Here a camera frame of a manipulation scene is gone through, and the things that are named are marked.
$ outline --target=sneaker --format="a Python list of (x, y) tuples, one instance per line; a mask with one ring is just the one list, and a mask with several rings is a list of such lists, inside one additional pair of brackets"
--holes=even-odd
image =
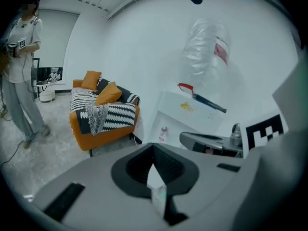
[(23, 142), (23, 147), (24, 147), (24, 149), (28, 149), (29, 146), (30, 146), (30, 143), (31, 143), (31, 141), (24, 141), (24, 142)]
[(46, 137), (49, 134), (50, 134), (50, 129), (48, 126), (46, 126), (42, 131), (42, 135)]

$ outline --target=blanket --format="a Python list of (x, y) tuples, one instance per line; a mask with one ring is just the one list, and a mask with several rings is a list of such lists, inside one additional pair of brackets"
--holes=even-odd
[(76, 110), (81, 134), (110, 131), (135, 124), (136, 107), (131, 103), (87, 105)]

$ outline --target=orange sofa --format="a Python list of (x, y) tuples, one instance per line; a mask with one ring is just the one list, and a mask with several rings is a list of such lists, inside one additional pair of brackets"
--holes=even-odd
[[(73, 88), (80, 87), (82, 81), (83, 80), (79, 80), (79, 79), (73, 80)], [(117, 129), (113, 129), (111, 131), (101, 132), (97, 135), (92, 135), (91, 133), (81, 134), (79, 124), (78, 124), (78, 120), (77, 120), (77, 115), (76, 115), (75, 111), (73, 111), (69, 115), (69, 120), (70, 120), (70, 123), (71, 123), (73, 134), (74, 134), (74, 136), (77, 140), (79, 147), (81, 148), (81, 150), (87, 151), (87, 150), (91, 150), (91, 149), (94, 149), (96, 147), (105, 145), (105, 144), (110, 143), (112, 141), (115, 141), (117, 139), (122, 138), (123, 136), (129, 135), (130, 133), (132, 133), (135, 130), (139, 111), (140, 111), (140, 109), (136, 105), (135, 125), (133, 127), (117, 128)]]

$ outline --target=orange cushion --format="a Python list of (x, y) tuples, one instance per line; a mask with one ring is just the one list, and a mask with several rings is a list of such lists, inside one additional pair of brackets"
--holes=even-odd
[(101, 74), (102, 74), (101, 72), (88, 71), (82, 81), (81, 88), (96, 90), (97, 82)]
[(96, 105), (116, 102), (122, 95), (122, 91), (115, 82), (110, 82), (96, 98)]

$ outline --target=white stool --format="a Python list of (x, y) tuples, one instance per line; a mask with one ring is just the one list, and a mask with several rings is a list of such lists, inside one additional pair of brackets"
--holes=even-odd
[(44, 80), (44, 81), (39, 81), (36, 86), (42, 87), (42, 89), (44, 87), (46, 87), (46, 89), (42, 92), (39, 93), (39, 100), (41, 102), (52, 102), (53, 99), (55, 98), (55, 92), (53, 90), (53, 85), (56, 83), (56, 80)]

